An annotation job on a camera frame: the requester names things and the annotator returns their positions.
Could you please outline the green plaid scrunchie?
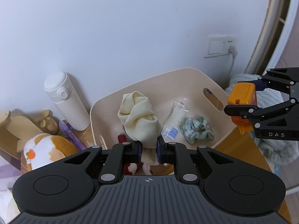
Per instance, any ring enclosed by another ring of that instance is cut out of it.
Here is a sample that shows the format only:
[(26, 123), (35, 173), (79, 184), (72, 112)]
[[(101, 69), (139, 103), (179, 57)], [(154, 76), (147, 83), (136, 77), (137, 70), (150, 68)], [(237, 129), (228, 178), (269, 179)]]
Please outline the green plaid scrunchie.
[(203, 116), (198, 118), (186, 117), (180, 125), (180, 131), (186, 141), (194, 144), (196, 141), (213, 141), (214, 133), (210, 122)]

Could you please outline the small wooden figurine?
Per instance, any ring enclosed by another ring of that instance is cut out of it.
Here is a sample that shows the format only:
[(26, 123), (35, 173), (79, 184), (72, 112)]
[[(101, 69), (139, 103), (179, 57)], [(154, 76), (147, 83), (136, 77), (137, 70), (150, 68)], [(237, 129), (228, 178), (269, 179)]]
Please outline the small wooden figurine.
[(41, 127), (43, 132), (56, 135), (59, 129), (58, 123), (52, 117), (50, 110), (44, 110), (34, 121)]

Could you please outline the red white plush toy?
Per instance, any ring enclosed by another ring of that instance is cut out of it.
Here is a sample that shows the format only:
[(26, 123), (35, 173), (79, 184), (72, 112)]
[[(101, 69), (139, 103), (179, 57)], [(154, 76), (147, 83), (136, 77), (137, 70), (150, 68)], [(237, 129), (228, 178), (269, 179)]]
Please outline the red white plush toy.
[(135, 175), (141, 171), (143, 163), (141, 162), (142, 143), (139, 141), (128, 141), (126, 135), (118, 135), (119, 144), (128, 143), (129, 150), (124, 150), (124, 175)]

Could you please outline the white thermos bottle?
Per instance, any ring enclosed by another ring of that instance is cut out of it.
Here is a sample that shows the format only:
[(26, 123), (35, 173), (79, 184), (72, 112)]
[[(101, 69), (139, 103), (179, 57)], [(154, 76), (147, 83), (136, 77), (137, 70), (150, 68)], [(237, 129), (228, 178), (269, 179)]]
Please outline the white thermos bottle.
[(90, 116), (65, 72), (55, 72), (44, 82), (44, 90), (71, 127), (84, 131), (90, 125)]

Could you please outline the wooden phone stand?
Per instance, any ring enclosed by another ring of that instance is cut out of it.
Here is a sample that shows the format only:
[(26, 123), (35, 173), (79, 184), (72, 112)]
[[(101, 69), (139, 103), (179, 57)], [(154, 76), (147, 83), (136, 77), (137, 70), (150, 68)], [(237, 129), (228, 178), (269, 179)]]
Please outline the wooden phone stand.
[(26, 114), (1, 112), (1, 150), (20, 159), (24, 144), (43, 130)]

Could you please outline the beige plastic storage bin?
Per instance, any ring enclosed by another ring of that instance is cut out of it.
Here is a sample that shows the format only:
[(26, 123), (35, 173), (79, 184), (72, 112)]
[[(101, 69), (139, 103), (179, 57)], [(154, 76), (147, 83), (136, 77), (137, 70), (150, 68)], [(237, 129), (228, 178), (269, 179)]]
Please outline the beige plastic storage bin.
[(124, 129), (117, 112), (123, 95), (133, 91), (148, 97), (160, 124), (164, 124), (176, 101), (184, 103), (187, 117), (203, 116), (210, 122), (214, 133), (212, 141), (189, 144), (181, 133), (177, 134), (175, 141), (189, 149), (198, 145), (215, 148), (236, 129), (231, 118), (224, 113), (228, 99), (225, 91), (198, 69), (183, 68), (131, 84), (94, 103), (90, 111), (94, 144), (110, 149), (118, 143), (118, 135), (124, 133)]

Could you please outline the orange plastic bottle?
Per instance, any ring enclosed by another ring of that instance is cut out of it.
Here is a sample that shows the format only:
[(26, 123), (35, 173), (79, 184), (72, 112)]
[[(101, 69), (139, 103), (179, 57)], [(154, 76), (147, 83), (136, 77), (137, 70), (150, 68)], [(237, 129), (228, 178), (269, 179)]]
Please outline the orange plastic bottle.
[[(236, 83), (229, 97), (229, 105), (257, 105), (255, 85), (253, 83)], [(238, 126), (240, 134), (245, 134), (253, 130), (248, 119), (241, 116), (232, 116), (232, 122)]]

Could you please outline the cream yellow cloth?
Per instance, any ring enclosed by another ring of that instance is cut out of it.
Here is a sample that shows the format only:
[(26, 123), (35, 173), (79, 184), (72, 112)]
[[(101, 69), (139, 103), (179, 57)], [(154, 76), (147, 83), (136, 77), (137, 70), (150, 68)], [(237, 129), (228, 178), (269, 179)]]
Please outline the cream yellow cloth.
[(158, 165), (156, 148), (162, 128), (148, 97), (138, 91), (124, 94), (118, 118), (127, 136), (142, 143), (142, 163)]

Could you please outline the white wall socket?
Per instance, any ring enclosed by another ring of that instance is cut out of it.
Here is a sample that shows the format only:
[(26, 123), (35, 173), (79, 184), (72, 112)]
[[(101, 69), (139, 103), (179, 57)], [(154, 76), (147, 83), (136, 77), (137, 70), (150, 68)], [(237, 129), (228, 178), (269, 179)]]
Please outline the white wall socket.
[(229, 47), (234, 46), (237, 37), (234, 35), (210, 35), (204, 58), (213, 58), (229, 54)]

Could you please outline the clear plastic packet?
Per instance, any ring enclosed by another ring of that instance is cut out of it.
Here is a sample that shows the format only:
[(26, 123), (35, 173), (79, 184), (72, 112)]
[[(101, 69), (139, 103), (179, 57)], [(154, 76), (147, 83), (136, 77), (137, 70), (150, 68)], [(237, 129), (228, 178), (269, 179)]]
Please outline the clear plastic packet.
[(180, 126), (188, 112), (184, 102), (174, 101), (171, 112), (162, 129), (162, 137), (165, 142), (173, 142), (176, 139), (180, 132)]

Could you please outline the purple pen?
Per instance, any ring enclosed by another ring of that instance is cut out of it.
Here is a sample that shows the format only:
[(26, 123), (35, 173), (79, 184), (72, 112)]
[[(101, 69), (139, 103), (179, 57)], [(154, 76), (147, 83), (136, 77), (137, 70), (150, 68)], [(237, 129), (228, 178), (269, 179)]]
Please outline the purple pen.
[(72, 127), (70, 126), (69, 123), (65, 123), (64, 121), (60, 120), (58, 125), (60, 130), (67, 136), (67, 139), (69, 139), (80, 151), (86, 149), (86, 147), (73, 133)]

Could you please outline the orange white plush toy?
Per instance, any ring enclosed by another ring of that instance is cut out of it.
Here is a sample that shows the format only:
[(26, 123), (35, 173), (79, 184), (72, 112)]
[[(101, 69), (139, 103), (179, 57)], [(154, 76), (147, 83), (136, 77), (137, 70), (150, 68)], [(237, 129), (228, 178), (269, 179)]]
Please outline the orange white plush toy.
[(76, 147), (62, 136), (41, 133), (28, 140), (23, 148), (27, 170), (35, 170), (77, 152)]

